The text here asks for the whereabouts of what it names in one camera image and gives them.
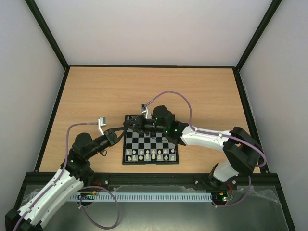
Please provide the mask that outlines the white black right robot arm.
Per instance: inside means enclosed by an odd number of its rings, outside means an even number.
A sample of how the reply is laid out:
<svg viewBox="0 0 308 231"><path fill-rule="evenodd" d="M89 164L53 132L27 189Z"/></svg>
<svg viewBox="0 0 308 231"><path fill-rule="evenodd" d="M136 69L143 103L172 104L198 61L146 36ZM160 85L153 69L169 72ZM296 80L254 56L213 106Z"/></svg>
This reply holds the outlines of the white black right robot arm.
<svg viewBox="0 0 308 231"><path fill-rule="evenodd" d="M163 133L175 145L194 145L221 151L226 161L217 163L209 175L210 184L221 188L238 175L250 176L258 166L260 145L241 127L216 131L193 127L180 122L164 105L149 112L146 106L140 115L127 119L124 126L140 135Z"/></svg>

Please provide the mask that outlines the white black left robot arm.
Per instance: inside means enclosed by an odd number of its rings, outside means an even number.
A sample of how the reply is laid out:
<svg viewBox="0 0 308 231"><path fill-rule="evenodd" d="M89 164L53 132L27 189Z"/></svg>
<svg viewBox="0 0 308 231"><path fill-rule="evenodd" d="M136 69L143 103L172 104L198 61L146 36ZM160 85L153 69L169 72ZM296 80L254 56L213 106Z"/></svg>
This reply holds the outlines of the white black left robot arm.
<svg viewBox="0 0 308 231"><path fill-rule="evenodd" d="M71 148L66 149L64 162L51 180L18 210L5 215L7 231L41 231L67 200L83 187L92 188L94 172L89 159L119 143L125 127L110 128L93 139L88 133L76 136Z"/></svg>

